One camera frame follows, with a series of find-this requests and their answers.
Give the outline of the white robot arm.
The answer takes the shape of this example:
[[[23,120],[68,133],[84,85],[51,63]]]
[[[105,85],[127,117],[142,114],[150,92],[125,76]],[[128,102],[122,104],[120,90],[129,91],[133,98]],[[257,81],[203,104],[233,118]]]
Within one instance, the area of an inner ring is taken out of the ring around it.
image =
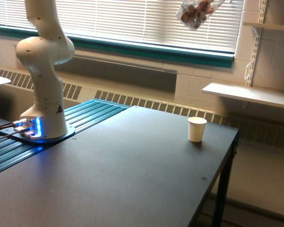
[[[74,44],[62,30],[54,0],[26,0],[25,7],[38,36],[23,39],[16,46],[18,61],[27,67],[34,85],[34,104],[21,114],[30,129],[24,135],[33,140],[58,138],[68,129],[63,82],[54,67],[72,59]]]

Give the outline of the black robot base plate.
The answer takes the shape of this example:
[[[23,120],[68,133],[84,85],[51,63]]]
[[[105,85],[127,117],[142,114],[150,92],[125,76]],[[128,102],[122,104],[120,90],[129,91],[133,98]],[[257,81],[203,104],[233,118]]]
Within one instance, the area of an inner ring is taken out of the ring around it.
[[[65,135],[57,137],[57,138],[32,139],[21,133],[16,132],[13,127],[8,127],[8,128],[0,130],[0,135],[4,136],[4,135],[9,135],[15,132],[16,134],[11,135],[11,138],[17,141],[21,141],[23,143],[29,143],[29,144],[35,144],[35,145],[55,144],[75,134],[75,128],[72,127],[70,124],[67,124],[67,129],[68,129],[68,132]]]

